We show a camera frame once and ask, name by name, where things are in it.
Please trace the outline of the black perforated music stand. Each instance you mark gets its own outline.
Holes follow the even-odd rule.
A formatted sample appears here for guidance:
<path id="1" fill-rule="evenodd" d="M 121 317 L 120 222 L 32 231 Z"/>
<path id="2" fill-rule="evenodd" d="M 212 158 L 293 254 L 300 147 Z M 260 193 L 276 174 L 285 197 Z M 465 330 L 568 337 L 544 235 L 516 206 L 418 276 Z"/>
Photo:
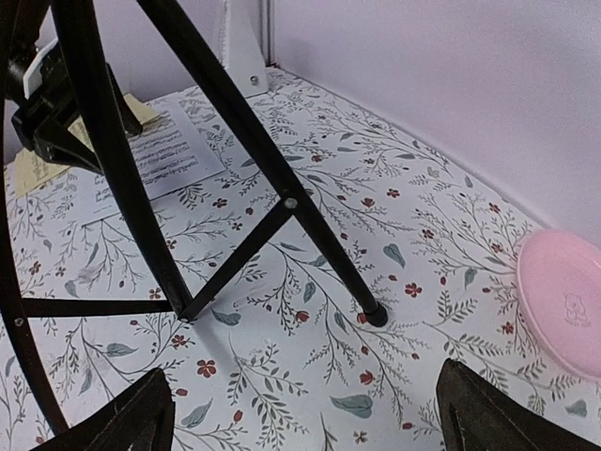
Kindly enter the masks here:
<path id="1" fill-rule="evenodd" d="M 384 326 L 388 320 L 386 309 L 374 298 L 292 168 L 179 3 L 145 1 L 141 7 L 280 197 L 199 293 L 188 290 L 147 198 L 126 139 L 131 124 L 117 104 L 118 94 L 105 62 L 91 2 L 2 3 L 4 99 L 10 100 L 13 94 L 12 63 L 31 54 L 34 35 L 44 16 L 51 14 L 74 98 L 95 149 L 93 156 L 85 158 L 85 166 L 105 176 L 146 264 L 180 320 L 194 320 L 285 222 L 295 218 L 361 306 L 367 321 Z"/>

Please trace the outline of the yellow sheet music page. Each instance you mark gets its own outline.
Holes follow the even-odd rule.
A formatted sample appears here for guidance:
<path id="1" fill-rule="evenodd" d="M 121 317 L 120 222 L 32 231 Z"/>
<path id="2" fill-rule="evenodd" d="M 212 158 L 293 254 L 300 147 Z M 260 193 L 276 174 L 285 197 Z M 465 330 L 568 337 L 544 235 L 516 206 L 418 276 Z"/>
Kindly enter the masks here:
<path id="1" fill-rule="evenodd" d="M 139 101 L 131 93 L 123 96 L 123 100 L 133 112 L 135 118 L 143 125 L 150 123 L 159 116 L 153 108 Z M 77 117 L 69 125 L 68 131 L 73 134 L 82 144 L 92 149 L 91 141 L 87 134 L 83 120 Z M 18 198 L 32 192 L 43 183 L 56 178 L 69 170 L 68 165 L 57 163 L 46 163 L 33 151 L 23 148 L 15 157 L 15 194 Z"/>

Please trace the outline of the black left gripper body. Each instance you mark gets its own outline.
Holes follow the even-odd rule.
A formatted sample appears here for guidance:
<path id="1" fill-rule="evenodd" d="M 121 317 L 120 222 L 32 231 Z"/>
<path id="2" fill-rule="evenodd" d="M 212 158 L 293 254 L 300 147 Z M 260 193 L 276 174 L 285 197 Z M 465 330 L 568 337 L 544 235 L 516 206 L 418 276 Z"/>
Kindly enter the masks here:
<path id="1" fill-rule="evenodd" d="M 58 38 L 38 47 L 49 1 L 1 3 L 1 80 L 18 109 L 11 124 L 21 145 L 38 155 L 87 155 L 69 131 L 78 116 Z"/>

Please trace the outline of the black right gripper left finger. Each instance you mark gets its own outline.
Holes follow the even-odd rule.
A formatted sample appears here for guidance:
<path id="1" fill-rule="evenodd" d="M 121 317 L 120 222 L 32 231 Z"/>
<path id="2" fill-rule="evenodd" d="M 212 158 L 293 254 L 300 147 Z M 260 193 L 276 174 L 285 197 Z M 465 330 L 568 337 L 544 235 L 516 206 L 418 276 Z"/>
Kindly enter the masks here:
<path id="1" fill-rule="evenodd" d="M 170 450 L 175 401 L 164 372 L 148 371 L 80 424 L 38 450 Z"/>

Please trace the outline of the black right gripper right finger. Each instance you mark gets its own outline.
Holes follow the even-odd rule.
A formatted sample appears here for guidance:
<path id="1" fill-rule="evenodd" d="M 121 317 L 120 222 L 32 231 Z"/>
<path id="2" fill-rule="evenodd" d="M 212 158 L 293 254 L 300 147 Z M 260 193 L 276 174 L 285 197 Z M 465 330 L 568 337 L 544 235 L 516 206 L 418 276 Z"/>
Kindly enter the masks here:
<path id="1" fill-rule="evenodd" d="M 444 361 L 436 396 L 448 450 L 596 451 L 600 448 L 520 406 L 456 360 Z"/>

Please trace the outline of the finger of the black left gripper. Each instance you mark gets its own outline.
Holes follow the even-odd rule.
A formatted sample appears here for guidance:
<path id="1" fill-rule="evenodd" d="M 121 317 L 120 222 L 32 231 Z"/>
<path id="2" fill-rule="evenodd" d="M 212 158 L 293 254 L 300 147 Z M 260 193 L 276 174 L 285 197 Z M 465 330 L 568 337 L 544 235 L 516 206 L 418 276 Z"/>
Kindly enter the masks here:
<path id="1" fill-rule="evenodd" d="M 39 128 L 34 133 L 34 151 L 46 163 L 100 172 L 96 155 L 66 129 Z"/>
<path id="2" fill-rule="evenodd" d="M 136 118 L 135 114 L 126 103 L 111 66 L 106 64 L 106 68 L 111 82 L 111 87 L 116 98 L 116 105 L 124 130 L 129 135 L 140 135 L 143 131 L 142 123 Z"/>

